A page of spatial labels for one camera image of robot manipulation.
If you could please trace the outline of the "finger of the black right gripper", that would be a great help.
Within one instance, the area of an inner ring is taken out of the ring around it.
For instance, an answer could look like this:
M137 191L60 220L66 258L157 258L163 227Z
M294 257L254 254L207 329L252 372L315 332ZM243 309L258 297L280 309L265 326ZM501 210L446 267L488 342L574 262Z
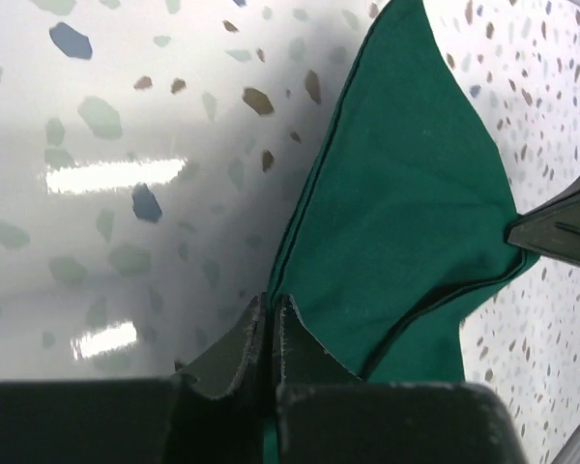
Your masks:
M580 176L507 229L507 242L580 268Z

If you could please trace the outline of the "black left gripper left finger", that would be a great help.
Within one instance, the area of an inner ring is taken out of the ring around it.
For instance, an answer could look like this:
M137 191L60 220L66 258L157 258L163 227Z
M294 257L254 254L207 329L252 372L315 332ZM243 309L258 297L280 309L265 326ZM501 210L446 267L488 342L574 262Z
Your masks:
M261 463L269 399L267 309L253 297L234 327L180 368L173 416L175 463Z

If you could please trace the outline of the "dark green surgical cloth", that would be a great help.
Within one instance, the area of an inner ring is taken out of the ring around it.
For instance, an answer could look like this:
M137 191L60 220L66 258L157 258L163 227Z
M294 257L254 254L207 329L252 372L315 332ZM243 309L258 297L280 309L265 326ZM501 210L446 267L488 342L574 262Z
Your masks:
M536 258L498 149L420 1L369 29L275 257L284 295L361 384L331 463L521 463L506 406L465 379L459 327Z

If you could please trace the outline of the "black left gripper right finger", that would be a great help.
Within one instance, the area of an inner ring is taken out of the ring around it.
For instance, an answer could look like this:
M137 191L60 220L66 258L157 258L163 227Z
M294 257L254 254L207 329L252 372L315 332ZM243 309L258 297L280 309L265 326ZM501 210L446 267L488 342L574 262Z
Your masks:
M272 460L331 463L348 418L342 401L361 384L306 327L295 299L275 307Z

